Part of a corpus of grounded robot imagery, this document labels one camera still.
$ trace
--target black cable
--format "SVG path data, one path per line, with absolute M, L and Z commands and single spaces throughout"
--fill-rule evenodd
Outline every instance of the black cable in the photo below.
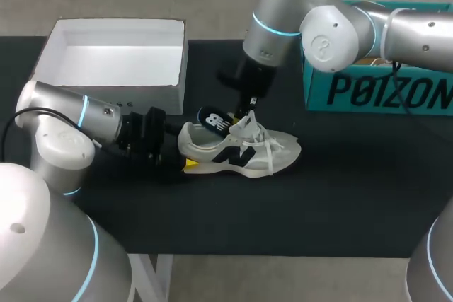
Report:
M 82 134 L 86 135 L 89 139 L 93 140 L 89 135 L 87 135 L 75 122 L 73 122 L 69 117 L 66 115 L 63 115 L 61 112 L 58 112 L 53 109 L 49 108 L 41 108 L 41 107 L 36 107 L 36 108 L 26 108 L 23 110 L 19 110 L 16 112 L 12 117 L 9 118 L 9 120 L 6 122 L 6 125 L 3 128 L 3 132 L 1 133 L 1 151 L 0 151 L 0 162 L 4 163 L 5 162 L 5 144 L 6 144 L 6 136 L 8 134 L 8 130 L 13 124 L 14 120 L 16 119 L 17 116 L 22 115 L 23 113 L 26 112 L 32 112 L 32 111 L 40 111 L 42 115 L 49 115 L 49 116 L 57 116 L 62 118 L 66 123 L 71 125 L 73 128 L 77 129 L 80 131 Z
M 355 81 L 360 81 L 360 80 L 364 80 L 364 79 L 367 79 L 367 80 L 375 80 L 375 81 L 378 81 L 378 80 L 383 80 L 385 78 L 389 78 L 391 77 L 393 79 L 393 83 L 394 83 L 394 86 L 395 86 L 395 91 L 396 91 L 396 95 L 398 96 L 398 100 L 402 106 L 402 108 L 404 109 L 404 112 L 409 116 L 411 117 L 411 119 L 413 120 L 413 122 L 418 125 L 418 127 L 420 127 L 422 130 L 424 130 L 426 133 L 430 134 L 431 136 L 434 136 L 436 139 L 439 139 L 440 141 L 442 141 L 443 143 L 446 143 L 448 144 L 449 146 L 453 146 L 453 140 L 451 139 L 448 139 L 447 137 L 444 137 L 442 136 L 441 134 L 438 134 L 436 131 L 433 131 L 431 130 L 431 128 L 429 128 L 429 126 L 423 124 L 419 119 L 418 117 L 411 112 L 411 109 L 409 109 L 406 101 L 404 100 L 404 97 L 399 89 L 399 85 L 398 85 L 398 71 L 400 70 L 400 68 L 402 67 L 402 64 L 401 63 L 397 63 L 397 62 L 392 62 L 391 63 L 391 72 L 389 74 L 386 74 L 384 76 L 380 76 L 380 77 L 373 77 L 373 76 L 358 76 L 358 77 L 354 77 L 354 76 L 351 76 L 349 74 L 344 74 L 344 73 L 341 73 L 341 72 L 338 72 L 341 76 L 344 76 L 346 78 L 349 78 L 349 79 L 353 79 Z
M 430 134 L 431 136 L 434 136 L 436 139 L 439 139 L 443 143 L 448 144 L 449 146 L 453 146 L 453 140 L 448 139 L 445 136 L 442 136 L 441 134 L 437 133 L 436 131 L 432 130 L 427 126 L 426 124 L 423 124 L 416 115 L 414 115 L 409 109 L 407 102 L 404 100 L 403 95 L 401 94 L 401 91 L 399 90 L 399 85 L 398 85 L 398 70 L 399 68 L 396 66 L 396 62 L 391 63 L 391 68 L 392 68 L 392 79 L 394 82 L 395 90 L 396 90 L 396 95 L 398 96 L 398 99 L 400 101 L 401 106 L 404 109 L 404 112 L 412 118 L 413 122 L 418 125 L 422 130 Z

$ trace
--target shoe insole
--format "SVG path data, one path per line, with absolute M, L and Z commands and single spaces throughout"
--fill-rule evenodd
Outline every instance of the shoe insole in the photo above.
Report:
M 212 106 L 204 106 L 198 111 L 198 122 L 217 136 L 225 138 L 229 135 L 229 127 L 233 125 L 233 118 Z

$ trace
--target n logo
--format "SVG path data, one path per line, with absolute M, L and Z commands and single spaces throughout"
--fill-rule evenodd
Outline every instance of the n logo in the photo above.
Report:
M 255 155 L 254 148 L 249 146 L 241 155 L 241 148 L 239 146 L 227 146 L 212 160 L 215 163 L 228 161 L 232 165 L 244 167 Z

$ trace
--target robotic arm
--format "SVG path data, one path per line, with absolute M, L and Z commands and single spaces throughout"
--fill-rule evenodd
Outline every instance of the robotic arm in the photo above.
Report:
M 426 69 L 453 71 L 453 13 L 392 10 L 364 1 L 258 0 L 234 76 L 220 76 L 241 94 L 236 117 L 264 97 L 276 69 L 302 35 L 307 61 L 337 72 L 364 57 L 380 57 Z
M 159 159 L 166 118 L 162 110 L 151 108 L 146 115 L 121 115 L 116 105 L 39 81 L 29 81 L 22 90 L 16 112 L 26 108 L 56 110 L 84 132 L 40 111 L 25 112 L 16 118 L 16 124 L 32 136 L 30 169 L 50 189 L 64 195 L 80 188 L 94 158 L 93 142 L 99 146 L 117 144 L 128 154 L 146 160 Z

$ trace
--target sneaker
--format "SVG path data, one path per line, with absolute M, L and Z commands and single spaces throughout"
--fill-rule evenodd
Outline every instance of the sneaker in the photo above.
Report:
M 179 151 L 188 159 L 185 173 L 229 170 L 250 178 L 264 177 L 293 164 L 301 152 L 296 137 L 266 130 L 256 122 L 254 111 L 236 124 L 219 111 L 205 113 L 201 119 L 199 113 L 199 121 L 185 123 L 178 136 Z

